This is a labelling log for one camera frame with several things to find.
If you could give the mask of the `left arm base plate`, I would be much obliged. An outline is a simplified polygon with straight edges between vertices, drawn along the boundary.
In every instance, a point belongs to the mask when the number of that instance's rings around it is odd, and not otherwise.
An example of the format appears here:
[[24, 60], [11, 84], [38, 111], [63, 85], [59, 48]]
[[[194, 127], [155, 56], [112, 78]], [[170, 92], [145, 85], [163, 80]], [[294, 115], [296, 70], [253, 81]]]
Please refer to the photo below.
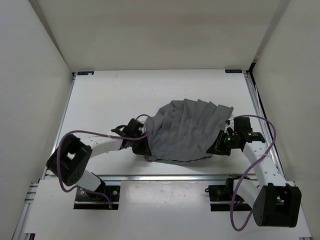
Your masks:
[[82, 188], [76, 190], [73, 208], [75, 210], [118, 210], [121, 186], [108, 183], [100, 190], [105, 196], [96, 193], [88, 193]]

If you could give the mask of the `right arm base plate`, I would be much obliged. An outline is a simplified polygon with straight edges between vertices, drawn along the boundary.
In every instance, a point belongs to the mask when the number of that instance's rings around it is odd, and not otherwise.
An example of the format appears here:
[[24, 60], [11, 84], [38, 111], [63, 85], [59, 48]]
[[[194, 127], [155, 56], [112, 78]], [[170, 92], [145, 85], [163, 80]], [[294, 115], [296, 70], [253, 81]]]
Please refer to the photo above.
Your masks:
[[[226, 185], [209, 185], [204, 192], [209, 195], [211, 212], [230, 211], [233, 193], [229, 191]], [[236, 212], [246, 212], [251, 211], [252, 208], [242, 197], [236, 195], [233, 210]]]

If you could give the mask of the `grey pleated skirt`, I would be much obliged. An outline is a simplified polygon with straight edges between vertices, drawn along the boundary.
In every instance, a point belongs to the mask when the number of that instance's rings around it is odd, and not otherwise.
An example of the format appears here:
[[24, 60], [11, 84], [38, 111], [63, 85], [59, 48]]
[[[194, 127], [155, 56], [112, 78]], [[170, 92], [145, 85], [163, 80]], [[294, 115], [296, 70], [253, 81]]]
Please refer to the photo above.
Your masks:
[[150, 155], [146, 159], [186, 165], [212, 156], [208, 149], [224, 130], [233, 107], [202, 100], [172, 100], [144, 122]]

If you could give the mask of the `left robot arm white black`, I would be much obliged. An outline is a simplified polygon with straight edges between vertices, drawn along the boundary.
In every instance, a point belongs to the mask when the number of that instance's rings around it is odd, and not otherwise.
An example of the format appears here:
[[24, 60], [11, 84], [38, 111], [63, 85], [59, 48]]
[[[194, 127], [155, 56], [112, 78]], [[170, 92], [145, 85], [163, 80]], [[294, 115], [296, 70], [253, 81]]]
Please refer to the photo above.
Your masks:
[[111, 134], [73, 130], [62, 137], [58, 147], [49, 157], [46, 167], [58, 177], [62, 190], [66, 193], [78, 188], [94, 201], [110, 201], [106, 184], [87, 170], [90, 159], [112, 151], [132, 148], [136, 155], [151, 155], [148, 136], [154, 123], [145, 123], [132, 118], [127, 125], [111, 130]]

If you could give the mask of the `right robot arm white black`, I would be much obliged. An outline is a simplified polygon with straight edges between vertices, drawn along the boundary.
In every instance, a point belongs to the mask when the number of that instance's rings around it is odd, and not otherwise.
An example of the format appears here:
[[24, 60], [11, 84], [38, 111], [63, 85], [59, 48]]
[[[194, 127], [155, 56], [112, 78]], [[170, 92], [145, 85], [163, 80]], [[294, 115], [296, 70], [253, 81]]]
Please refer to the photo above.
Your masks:
[[224, 193], [231, 200], [230, 221], [233, 229], [241, 232], [248, 224], [246, 219], [241, 227], [234, 222], [236, 199], [241, 197], [251, 211], [259, 227], [294, 228], [298, 223], [302, 193], [281, 175], [269, 155], [272, 142], [267, 145], [262, 133], [253, 131], [251, 115], [240, 115], [228, 119], [208, 153], [229, 156], [233, 149], [240, 149], [250, 166], [238, 179], [225, 186]]

